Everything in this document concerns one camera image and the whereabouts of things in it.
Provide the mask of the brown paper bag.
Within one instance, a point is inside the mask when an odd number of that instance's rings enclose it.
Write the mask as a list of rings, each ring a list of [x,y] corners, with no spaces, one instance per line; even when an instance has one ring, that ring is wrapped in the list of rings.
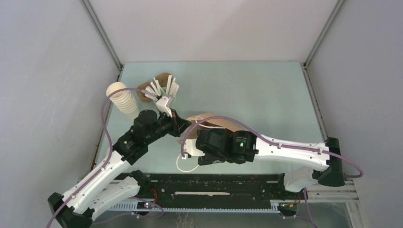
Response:
[[[197,123],[200,123],[200,125],[198,125],[190,134],[189,134],[189,138],[187,139],[196,139],[197,138],[197,131],[198,130],[209,130],[209,129],[224,129],[224,130],[230,130],[231,132],[235,132],[235,131],[241,131],[242,128],[230,123],[229,121],[226,120],[217,120],[217,119],[211,119],[208,121],[203,122],[204,119],[209,118],[209,117],[213,117],[214,115],[212,113],[204,113],[204,114],[199,114],[199,115],[195,115],[195,116],[191,116],[189,118],[187,118],[187,120],[191,121],[192,125],[195,125]],[[190,169],[190,170],[183,170],[180,168],[179,166],[179,160],[182,159],[184,156],[182,156],[181,154],[178,155],[178,157],[176,158],[176,168],[184,173],[189,173],[192,172],[194,170],[196,170],[200,165],[196,165],[194,168]]]

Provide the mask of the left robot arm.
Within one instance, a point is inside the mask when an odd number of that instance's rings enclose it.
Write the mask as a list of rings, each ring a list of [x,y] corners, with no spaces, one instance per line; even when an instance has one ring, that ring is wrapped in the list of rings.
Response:
[[[111,146],[100,165],[76,186],[63,194],[55,192],[48,198],[52,219],[64,228],[88,228],[117,203],[134,196],[148,196],[150,181],[140,170],[130,173],[111,188],[107,186],[145,155],[150,144],[168,134],[180,137],[191,124],[175,110],[171,115],[141,111],[130,129]]]

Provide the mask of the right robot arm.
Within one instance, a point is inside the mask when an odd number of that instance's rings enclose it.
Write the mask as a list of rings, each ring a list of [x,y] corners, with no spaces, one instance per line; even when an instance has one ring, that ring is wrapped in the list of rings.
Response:
[[[214,163],[244,164],[254,161],[275,161],[299,165],[297,171],[283,173],[276,186],[277,194],[290,198],[303,188],[320,184],[328,187],[342,187],[345,178],[338,139],[328,138],[320,143],[298,143],[278,140],[250,131],[226,133],[223,129],[198,130],[195,139],[185,140],[185,153],[198,157],[198,165]]]

